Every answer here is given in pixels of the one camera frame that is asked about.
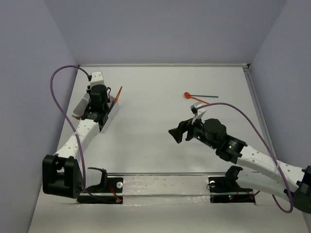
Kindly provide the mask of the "orange plastic chopstick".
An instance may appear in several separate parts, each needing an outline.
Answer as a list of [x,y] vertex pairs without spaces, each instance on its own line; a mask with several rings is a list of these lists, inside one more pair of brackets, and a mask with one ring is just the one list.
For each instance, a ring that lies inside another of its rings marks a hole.
[[120,87],[120,89],[119,89],[119,91],[118,91],[118,93],[117,93],[117,95],[116,95],[116,97],[115,97],[115,103],[119,100],[119,97],[120,97],[122,88],[123,88],[123,86]]

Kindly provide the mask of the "orange plastic spoon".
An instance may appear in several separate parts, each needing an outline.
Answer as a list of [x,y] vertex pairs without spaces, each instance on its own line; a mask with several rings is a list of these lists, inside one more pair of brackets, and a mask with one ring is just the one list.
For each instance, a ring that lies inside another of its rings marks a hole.
[[206,101],[204,101],[204,100],[201,100],[201,99],[198,99],[198,98],[192,96],[192,95],[191,95],[190,93],[188,93],[188,92],[185,92],[185,93],[184,93],[184,97],[187,98],[187,99],[193,99],[193,100],[199,101],[199,102],[204,103],[204,104],[209,104],[208,102],[206,102]]

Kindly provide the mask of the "teal plastic chopstick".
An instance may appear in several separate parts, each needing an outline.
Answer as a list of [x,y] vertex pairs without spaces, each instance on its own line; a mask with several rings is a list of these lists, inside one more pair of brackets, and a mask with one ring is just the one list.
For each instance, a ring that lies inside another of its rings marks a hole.
[[204,98],[218,98],[219,96],[215,95],[191,95],[192,97],[204,97]]

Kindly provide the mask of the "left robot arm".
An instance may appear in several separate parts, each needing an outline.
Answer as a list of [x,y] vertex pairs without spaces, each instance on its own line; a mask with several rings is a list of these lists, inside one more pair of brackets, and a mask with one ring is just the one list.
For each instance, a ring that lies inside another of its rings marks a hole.
[[77,199],[86,188],[84,152],[102,131],[110,113],[109,87],[90,86],[88,104],[73,134],[54,155],[42,161],[42,189],[45,194]]

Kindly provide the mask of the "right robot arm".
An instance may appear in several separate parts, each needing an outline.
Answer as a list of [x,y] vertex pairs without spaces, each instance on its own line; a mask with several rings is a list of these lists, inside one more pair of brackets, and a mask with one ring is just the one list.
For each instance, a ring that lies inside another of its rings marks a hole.
[[224,177],[228,190],[238,187],[257,189],[291,200],[293,207],[304,213],[311,212],[310,166],[301,168],[273,160],[244,141],[228,135],[226,126],[214,118],[182,121],[168,132],[177,143],[182,142],[183,133],[186,133],[186,141],[195,138],[215,150],[222,160],[233,163]]

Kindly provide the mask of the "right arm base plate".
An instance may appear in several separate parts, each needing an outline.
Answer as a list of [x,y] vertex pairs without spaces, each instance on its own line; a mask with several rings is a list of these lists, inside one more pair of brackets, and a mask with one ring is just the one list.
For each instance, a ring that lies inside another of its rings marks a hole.
[[241,188],[225,177],[209,177],[206,189],[211,203],[256,203],[253,189]]

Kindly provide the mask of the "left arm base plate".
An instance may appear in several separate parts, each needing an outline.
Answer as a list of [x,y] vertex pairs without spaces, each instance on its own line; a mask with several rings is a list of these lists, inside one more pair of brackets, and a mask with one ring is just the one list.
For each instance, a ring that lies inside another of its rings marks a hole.
[[110,176],[106,169],[87,168],[86,192],[77,198],[79,204],[123,204],[123,177]]

